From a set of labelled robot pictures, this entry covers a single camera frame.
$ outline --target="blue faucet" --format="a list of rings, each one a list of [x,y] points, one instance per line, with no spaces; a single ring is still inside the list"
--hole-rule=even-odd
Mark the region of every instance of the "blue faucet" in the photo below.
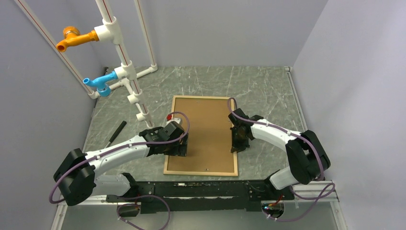
[[[112,90],[106,84],[106,82],[114,80],[114,79],[118,79],[118,77],[117,77],[117,74],[113,71],[113,72],[111,72],[111,73],[109,73],[107,75],[95,78],[94,80],[90,80],[89,78],[85,78],[83,80],[83,83],[85,85],[90,86],[90,87],[96,87],[97,92],[99,92],[100,96],[107,97],[108,95],[110,95]]]

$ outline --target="cork board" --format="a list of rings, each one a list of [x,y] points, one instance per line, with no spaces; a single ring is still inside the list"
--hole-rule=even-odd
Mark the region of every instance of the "cork board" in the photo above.
[[[165,156],[164,174],[238,176],[237,153],[230,152],[233,124],[228,119],[227,100],[228,97],[173,97],[172,111],[184,112],[191,127],[186,157]],[[187,128],[184,120],[182,127]]]

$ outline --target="marble surface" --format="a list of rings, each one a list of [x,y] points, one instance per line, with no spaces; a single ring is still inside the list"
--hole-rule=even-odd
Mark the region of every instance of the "marble surface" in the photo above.
[[[284,67],[159,67],[138,80],[156,126],[164,125],[173,95],[234,96],[238,107],[248,116],[257,114],[282,127],[303,131]],[[127,90],[121,87],[109,97],[98,99],[85,151],[104,148],[123,120],[127,125],[113,145],[147,128],[145,122],[137,122],[138,110],[128,102],[127,95]],[[250,145],[238,154],[238,177],[164,175],[164,155],[130,161],[106,174],[128,172],[138,181],[250,180],[264,179],[287,166],[282,150],[257,139]]]

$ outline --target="wooden board frame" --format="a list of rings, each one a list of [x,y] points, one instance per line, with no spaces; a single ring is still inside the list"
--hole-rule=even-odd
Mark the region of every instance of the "wooden board frame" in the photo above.
[[[172,99],[172,112],[175,110],[175,101],[177,98],[195,98],[195,99],[221,99],[228,100],[229,97],[209,97],[209,96],[182,96],[174,95]],[[234,110],[234,103],[231,103],[231,109]],[[189,172],[189,171],[172,171],[168,170],[168,160],[169,156],[165,156],[164,163],[164,174],[175,174],[175,175],[197,175],[197,176],[238,176],[238,163],[237,163],[237,152],[233,153],[234,160],[234,172]]]

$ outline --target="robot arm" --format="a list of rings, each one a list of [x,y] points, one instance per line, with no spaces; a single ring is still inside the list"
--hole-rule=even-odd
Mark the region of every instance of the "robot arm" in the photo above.
[[[250,121],[272,125],[272,123],[258,115],[249,118],[241,109],[236,109],[234,113],[239,117]],[[245,150],[249,147],[249,139],[253,140],[258,138],[275,145],[287,153],[289,166],[280,171],[274,172],[265,179],[268,188],[274,193],[277,193],[279,190],[290,185],[299,183],[308,184],[316,177],[320,176],[320,168],[313,151],[305,142],[292,136],[292,134],[302,136],[310,141],[320,157],[323,169],[326,170],[330,167],[330,160],[328,159],[326,152],[321,146],[316,134],[310,130],[300,133],[285,129],[287,131],[287,133],[285,133],[270,126],[240,120],[232,113],[228,117],[234,124],[234,127],[231,128],[231,152]]]
[[[180,126],[180,119],[174,118],[168,121],[165,127],[146,129],[128,141],[106,149],[85,153],[80,149],[74,149],[66,156],[54,174],[54,180],[57,182],[63,174],[79,163],[96,159],[83,164],[62,179],[58,187],[66,203],[73,206],[90,196],[105,194],[132,196],[131,189],[135,180],[130,174],[123,173],[118,176],[103,174],[126,162],[154,154],[186,156],[187,134],[175,142],[159,145],[150,144],[175,140],[184,132]]]

